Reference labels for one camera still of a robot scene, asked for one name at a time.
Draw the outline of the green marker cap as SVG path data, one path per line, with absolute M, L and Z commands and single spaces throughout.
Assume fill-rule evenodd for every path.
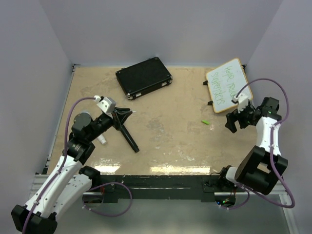
M 209 124 L 210 124 L 210 122 L 208 122 L 208 121 L 206 121 L 206 120 L 202 120 L 201 122 L 204 123 L 204 124 L 206 124 L 206 125 L 209 125 Z

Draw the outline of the orange framed whiteboard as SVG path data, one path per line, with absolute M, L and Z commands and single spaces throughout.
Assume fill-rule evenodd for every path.
M 239 58 L 234 58 L 209 71 L 206 74 L 206 81 L 215 113 L 235 107 L 232 98 L 248 83 Z

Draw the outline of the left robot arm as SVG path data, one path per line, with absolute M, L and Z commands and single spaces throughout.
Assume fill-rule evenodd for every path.
M 87 190 L 101 186 L 100 172 L 85 162 L 95 149 L 98 136 L 114 127 L 127 136 L 124 122 L 132 114 L 129 108 L 114 108 L 96 119 L 88 113 L 75 116 L 67 150 L 62 153 L 54 170 L 38 191 L 23 205 L 16 205 L 11 216 L 23 234 L 52 234 L 69 207 Z

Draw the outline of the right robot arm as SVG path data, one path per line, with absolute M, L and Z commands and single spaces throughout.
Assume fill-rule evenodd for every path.
M 278 182 L 273 167 L 282 175 L 288 166 L 288 160 L 281 156 L 278 146 L 280 125 L 277 123 L 282 119 L 278 114 L 279 100 L 265 97 L 261 105 L 255 108 L 247 95 L 240 94 L 234 97 L 232 102 L 237 104 L 237 109 L 226 115 L 225 127 L 235 133 L 236 122 L 241 129 L 255 126 L 257 140 L 238 167 L 229 165 L 222 168 L 217 186 L 227 192 L 239 183 L 268 195 Z

